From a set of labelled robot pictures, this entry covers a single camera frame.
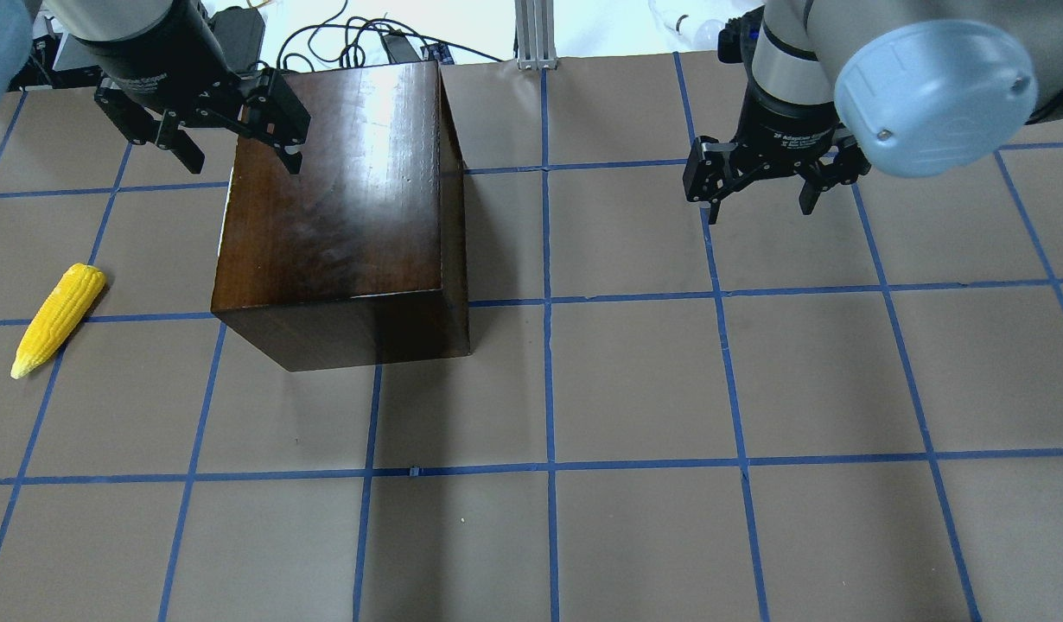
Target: toy corn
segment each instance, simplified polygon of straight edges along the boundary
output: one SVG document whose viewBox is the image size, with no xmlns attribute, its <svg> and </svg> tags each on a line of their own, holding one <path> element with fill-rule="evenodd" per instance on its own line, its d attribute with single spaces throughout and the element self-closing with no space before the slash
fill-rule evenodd
<svg viewBox="0 0 1063 622">
<path fill-rule="evenodd" d="M 92 265 L 72 265 L 29 323 L 21 346 L 17 348 L 11 377 L 23 377 L 43 366 L 78 326 L 103 287 L 104 272 Z"/>
</svg>

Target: yellow corn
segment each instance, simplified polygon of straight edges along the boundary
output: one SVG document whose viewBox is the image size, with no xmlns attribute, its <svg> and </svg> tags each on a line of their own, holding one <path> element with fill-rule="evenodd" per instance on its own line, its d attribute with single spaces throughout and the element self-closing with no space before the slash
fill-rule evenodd
<svg viewBox="0 0 1063 622">
<path fill-rule="evenodd" d="M 104 272 L 92 265 L 74 264 L 44 301 L 40 310 L 29 323 L 29 330 L 17 348 L 11 377 L 20 379 L 43 366 L 67 341 L 86 308 L 105 287 Z"/>
</svg>

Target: brown wooden box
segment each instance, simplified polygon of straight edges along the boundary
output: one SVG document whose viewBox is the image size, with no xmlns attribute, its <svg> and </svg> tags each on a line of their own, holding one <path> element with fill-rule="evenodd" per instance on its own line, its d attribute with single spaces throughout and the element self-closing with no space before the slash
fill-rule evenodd
<svg viewBox="0 0 1063 622">
<path fill-rule="evenodd" d="M 290 371 L 469 354 L 461 153 L 436 63 L 288 75 L 300 174 L 240 138 L 212 310 Z"/>
</svg>

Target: white surface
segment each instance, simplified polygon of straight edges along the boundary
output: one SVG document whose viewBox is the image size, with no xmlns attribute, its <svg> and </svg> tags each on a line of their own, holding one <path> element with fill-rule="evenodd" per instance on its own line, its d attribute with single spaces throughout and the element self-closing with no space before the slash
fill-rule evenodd
<svg viewBox="0 0 1063 622">
<path fill-rule="evenodd" d="M 247 5 L 236 0 L 203 0 L 208 11 Z M 662 19 L 653 12 L 657 9 Z M 556 0 L 555 48 L 559 56 L 617 56 L 658 54 L 687 51 L 692 47 L 664 24 L 670 13 L 726 20 L 761 0 Z M 263 60 L 274 63 L 284 39 L 299 28 L 323 21 L 339 11 L 340 0 L 272 0 L 260 9 L 266 17 L 266 38 Z M 415 28 L 421 35 L 461 44 L 500 58 L 512 58 L 516 35 L 516 11 L 511 0 L 350 0 L 347 13 L 335 20 L 344 23 L 349 16 L 389 17 Z M 310 56 L 318 67 L 334 67 L 320 63 L 307 52 L 307 33 L 299 35 L 287 52 Z M 377 35 L 362 36 L 368 64 L 386 62 Z M 316 50 L 333 57 L 343 48 L 342 31 L 326 29 L 317 36 Z M 485 58 L 460 50 L 452 50 L 456 63 L 487 63 Z M 291 64 L 303 68 L 303 63 Z"/>
</svg>

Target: metal post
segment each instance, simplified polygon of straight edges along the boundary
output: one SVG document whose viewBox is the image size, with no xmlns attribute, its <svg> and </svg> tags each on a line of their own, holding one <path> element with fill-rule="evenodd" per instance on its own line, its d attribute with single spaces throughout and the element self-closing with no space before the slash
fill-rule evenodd
<svg viewBox="0 0 1063 622">
<path fill-rule="evenodd" d="M 558 67 L 554 0 L 516 0 L 516 66 Z"/>
</svg>

